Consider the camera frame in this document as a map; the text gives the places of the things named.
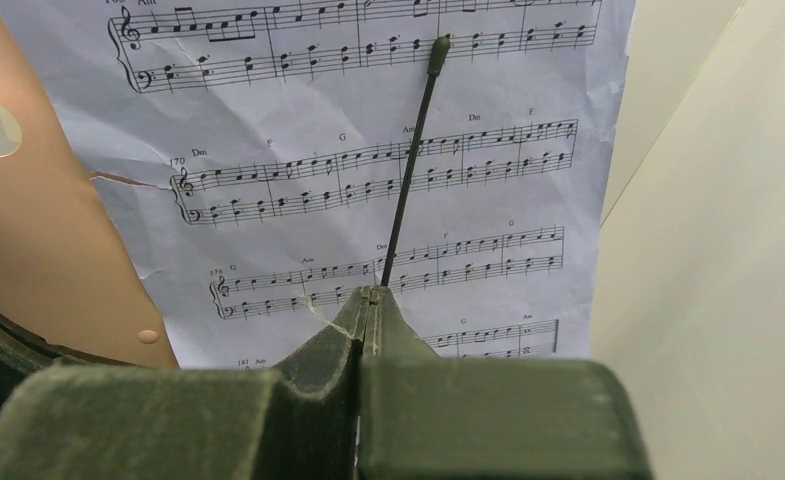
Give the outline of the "pink tripod music stand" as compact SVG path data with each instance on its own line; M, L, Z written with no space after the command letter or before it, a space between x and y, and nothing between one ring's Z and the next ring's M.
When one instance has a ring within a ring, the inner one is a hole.
M229 368L289 349L333 315L250 333L205 304L210 277L273 256L230 224L187 224L171 178L268 157L253 131L322 50L347 95L367 51L421 56L441 1L0 1L0 90L27 144L0 162L0 308L66 347L146 366Z

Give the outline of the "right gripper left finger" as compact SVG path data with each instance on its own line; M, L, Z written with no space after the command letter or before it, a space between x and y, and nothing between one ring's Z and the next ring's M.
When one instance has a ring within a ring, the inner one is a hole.
M0 479L359 479L362 289L270 368L124 363L126 457L0 458Z

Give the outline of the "white sheet music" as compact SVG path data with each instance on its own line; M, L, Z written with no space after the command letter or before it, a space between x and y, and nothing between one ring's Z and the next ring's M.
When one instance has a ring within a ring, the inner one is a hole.
M445 356L585 357L632 1L0 1L186 368L386 283Z

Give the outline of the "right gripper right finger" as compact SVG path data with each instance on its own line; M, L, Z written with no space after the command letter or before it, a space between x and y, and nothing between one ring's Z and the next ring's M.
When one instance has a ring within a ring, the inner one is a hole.
M362 479L649 479L629 396L589 360L437 355L365 287Z

